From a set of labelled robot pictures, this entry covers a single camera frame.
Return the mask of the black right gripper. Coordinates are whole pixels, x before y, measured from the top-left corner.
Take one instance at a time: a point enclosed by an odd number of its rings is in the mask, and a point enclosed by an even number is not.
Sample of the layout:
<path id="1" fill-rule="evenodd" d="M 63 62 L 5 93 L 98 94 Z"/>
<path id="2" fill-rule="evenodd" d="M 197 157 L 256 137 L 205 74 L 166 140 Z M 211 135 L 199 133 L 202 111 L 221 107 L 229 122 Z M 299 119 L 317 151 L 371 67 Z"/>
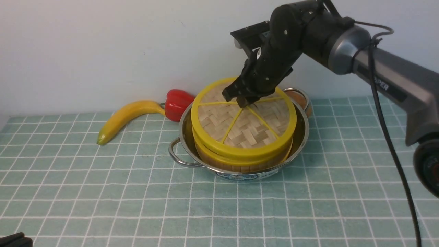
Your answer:
<path id="1" fill-rule="evenodd" d="M 239 77 L 222 91 L 224 100 L 236 98 L 245 108 L 273 93 L 301 55 L 302 33 L 306 26 L 298 5 L 281 5 L 271 14 L 269 36 L 252 55 Z"/>

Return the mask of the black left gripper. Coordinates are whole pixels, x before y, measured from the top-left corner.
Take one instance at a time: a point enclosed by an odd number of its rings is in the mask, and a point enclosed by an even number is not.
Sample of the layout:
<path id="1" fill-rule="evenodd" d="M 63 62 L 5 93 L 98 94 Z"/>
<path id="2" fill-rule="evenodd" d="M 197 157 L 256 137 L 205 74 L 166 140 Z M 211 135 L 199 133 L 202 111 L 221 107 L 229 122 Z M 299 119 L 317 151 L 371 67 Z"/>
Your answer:
<path id="1" fill-rule="evenodd" d="M 33 247 L 33 240 L 20 232 L 0 238 L 0 247 Z"/>

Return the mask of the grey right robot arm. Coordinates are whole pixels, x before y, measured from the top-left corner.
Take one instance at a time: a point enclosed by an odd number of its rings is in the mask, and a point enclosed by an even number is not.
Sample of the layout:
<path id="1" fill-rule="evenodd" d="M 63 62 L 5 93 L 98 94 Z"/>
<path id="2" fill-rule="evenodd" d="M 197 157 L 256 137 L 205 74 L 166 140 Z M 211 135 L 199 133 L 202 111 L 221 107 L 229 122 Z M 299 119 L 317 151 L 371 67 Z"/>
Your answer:
<path id="1" fill-rule="evenodd" d="M 378 35 L 341 17 L 329 0 L 277 7 L 270 20 L 233 31 L 248 56 L 240 76 L 223 90 L 240 107 L 274 92 L 305 54 L 337 75 L 355 74 L 407 114 L 405 143 L 418 147 L 413 165 L 420 182 L 438 196 L 439 75 L 377 48 Z"/>

